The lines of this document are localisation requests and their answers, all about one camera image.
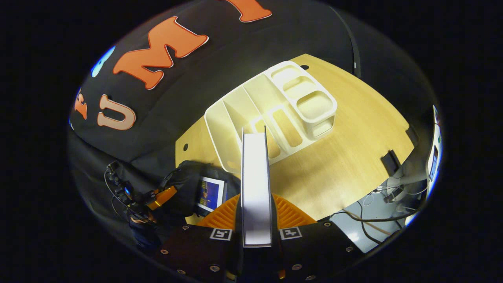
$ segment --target picture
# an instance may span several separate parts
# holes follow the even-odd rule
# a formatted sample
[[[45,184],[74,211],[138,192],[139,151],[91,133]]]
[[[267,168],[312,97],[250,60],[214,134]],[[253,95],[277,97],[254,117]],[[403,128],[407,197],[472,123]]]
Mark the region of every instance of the picture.
[[[224,181],[201,177],[198,188],[197,206],[209,212],[222,204]]]

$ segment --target black cloth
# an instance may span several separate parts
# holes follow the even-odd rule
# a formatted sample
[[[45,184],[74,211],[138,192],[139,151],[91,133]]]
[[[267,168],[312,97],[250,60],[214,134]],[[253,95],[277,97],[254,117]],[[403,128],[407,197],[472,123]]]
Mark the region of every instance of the black cloth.
[[[156,227],[150,224],[134,223],[131,217],[128,217],[129,228],[133,232],[136,248],[149,256],[170,237],[174,227],[187,224],[183,215],[169,213],[164,206],[151,211],[151,213],[157,220]]]
[[[88,107],[87,119],[73,105],[69,109],[70,168],[86,205],[124,245],[133,248],[136,240],[127,222],[116,216],[110,205],[111,195],[103,182],[107,164],[123,161],[159,184],[176,166],[176,140],[209,106],[241,83],[305,53],[352,71],[354,55],[348,32],[327,5],[302,0],[291,0],[288,5],[262,0],[261,5],[273,11],[273,16],[246,24],[238,21],[235,7],[225,1],[175,7],[114,44],[115,51],[98,76],[93,78],[89,72],[84,79],[80,93]],[[359,47],[361,80],[395,105],[408,121],[431,107],[423,101],[425,94],[433,91],[425,86],[425,76],[413,60],[375,29],[343,11],[339,13]],[[185,58],[176,58],[168,48],[174,66],[151,68],[164,72],[164,78],[152,90],[129,74],[112,73],[125,52],[148,48],[148,31],[174,15],[194,33],[208,35],[208,42]],[[99,107],[103,94],[135,112],[136,121],[129,130],[97,125],[101,111],[112,119],[123,119],[119,113]]]

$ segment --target wire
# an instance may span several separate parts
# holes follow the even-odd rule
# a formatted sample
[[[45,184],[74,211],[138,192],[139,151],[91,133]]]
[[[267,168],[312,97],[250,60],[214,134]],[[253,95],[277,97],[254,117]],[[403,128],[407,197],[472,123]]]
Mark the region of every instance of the wire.
[[[341,213],[345,213],[344,211],[341,211],[341,212],[338,212],[338,213],[332,213],[328,218],[331,218],[332,216],[336,215],[336,214],[341,214]]]
[[[409,193],[409,192],[405,192],[405,191],[404,191],[404,192],[405,192],[406,194],[416,195],[416,194],[420,194],[420,193],[422,193],[422,192],[426,191],[426,189],[428,189],[428,187],[424,188],[424,190],[422,190],[422,191],[420,191],[420,192],[417,192],[417,193]]]
[[[120,214],[119,214],[119,213],[117,212],[117,210],[115,209],[115,206],[114,206],[114,198],[115,198],[115,196],[113,195],[113,196],[112,196],[112,200],[111,200],[111,203],[112,203],[112,208],[114,209],[115,214],[117,214],[117,216],[119,216],[119,217],[120,217],[120,219],[123,219],[123,218],[122,218],[122,216],[120,216]]]
[[[407,206],[402,206],[402,207],[406,208],[406,209],[414,210],[414,208],[410,208],[410,207],[407,207]]]
[[[363,206],[369,206],[369,205],[371,205],[374,202],[374,194],[372,194],[372,192],[370,192],[369,194],[367,194],[367,196],[363,199]],[[367,198],[369,196],[372,196],[372,200],[370,201],[370,203],[368,205],[365,205],[365,201],[367,200]]]
[[[373,190],[373,192],[381,192],[381,191],[385,191],[385,190],[389,190],[389,189],[396,189],[398,187],[400,187],[400,185],[398,185],[398,186],[390,186],[390,187],[381,187],[380,190],[379,189],[375,189],[375,190]]]
[[[114,197],[115,197],[115,198],[116,198],[119,202],[121,202],[121,203],[122,203],[122,204],[126,207],[126,209],[127,209],[128,211],[130,211],[130,212],[131,212],[131,213],[132,213],[135,217],[137,217],[137,218],[139,218],[139,219],[143,220],[145,223],[150,224],[150,225],[152,225],[152,226],[156,226],[156,224],[155,224],[154,222],[150,221],[149,219],[144,218],[143,216],[139,215],[139,214],[138,214],[138,213],[136,213],[134,210],[132,210],[129,206],[127,206],[127,205],[126,205],[123,201],[121,201],[121,200],[120,200],[120,199],[119,199],[119,198],[118,198],[118,197],[117,197],[117,196],[116,196],[116,195],[112,192],[112,189],[110,188],[110,186],[108,185],[108,182],[107,182],[107,171],[105,171],[105,173],[103,174],[103,178],[104,178],[104,180],[105,180],[105,184],[107,185],[107,188],[108,188],[108,190],[110,191],[110,193],[112,194],[112,196],[114,196]]]
[[[363,219],[363,206],[362,204],[360,203],[359,200],[356,201],[359,205],[360,205],[360,218]],[[373,238],[372,236],[370,236],[368,233],[367,233],[367,230],[365,230],[365,225],[363,225],[363,222],[362,223],[362,230],[363,230],[363,233],[365,234],[365,236],[367,236],[367,238],[369,238],[370,240],[374,241],[375,243],[377,243],[378,245],[382,244],[381,241]]]
[[[395,223],[400,227],[400,229],[402,229],[402,225],[400,225],[400,222],[398,222],[398,220],[395,220]]]
[[[400,185],[398,186],[387,186],[387,187],[383,187],[383,186],[378,186],[377,189],[381,189],[382,190],[387,190],[387,189],[393,189],[393,188],[398,188]]]
[[[390,176],[390,177],[391,177],[391,178],[395,178],[395,179],[397,179],[397,180],[398,180],[398,179],[400,179],[401,177],[403,177],[403,174],[402,174],[400,177],[398,177],[398,178],[393,177],[393,176]]]
[[[398,219],[403,219],[403,218],[407,218],[411,215],[414,215],[416,214],[419,210],[421,210],[423,208],[423,206],[425,205],[426,203],[426,198],[423,197],[421,199],[421,204],[419,205],[419,207],[417,209],[415,209],[414,211],[411,211],[409,213],[406,213],[404,215],[401,215],[401,216],[397,216],[397,217],[390,217],[390,218],[384,218],[384,219],[358,219],[356,217],[354,217],[353,215],[351,215],[349,212],[347,211],[344,211],[344,213],[346,213],[349,217],[351,217],[352,219],[356,220],[356,221],[360,221],[360,222],[387,222],[387,221],[394,221],[394,220],[398,220]]]

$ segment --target white desk organizer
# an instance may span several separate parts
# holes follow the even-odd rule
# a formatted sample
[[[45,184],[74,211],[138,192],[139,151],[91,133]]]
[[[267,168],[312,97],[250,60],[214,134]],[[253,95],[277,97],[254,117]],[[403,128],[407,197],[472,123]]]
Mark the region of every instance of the white desk organizer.
[[[281,62],[241,84],[204,113],[225,171],[241,172],[241,131],[267,131],[269,164],[328,135],[337,102],[308,72]]]

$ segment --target wooden tabletop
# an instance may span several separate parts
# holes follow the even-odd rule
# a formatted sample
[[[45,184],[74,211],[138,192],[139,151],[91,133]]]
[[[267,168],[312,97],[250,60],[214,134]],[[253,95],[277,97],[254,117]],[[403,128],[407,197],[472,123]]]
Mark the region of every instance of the wooden tabletop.
[[[309,66],[306,71],[333,95],[338,108],[328,136],[270,166],[271,192],[319,220],[384,182],[388,174],[380,158],[389,150],[403,163],[414,146],[405,132],[407,121],[363,81],[308,54],[291,61]],[[184,160],[221,167],[204,117],[176,141],[176,166]],[[187,222],[201,219],[194,215]]]

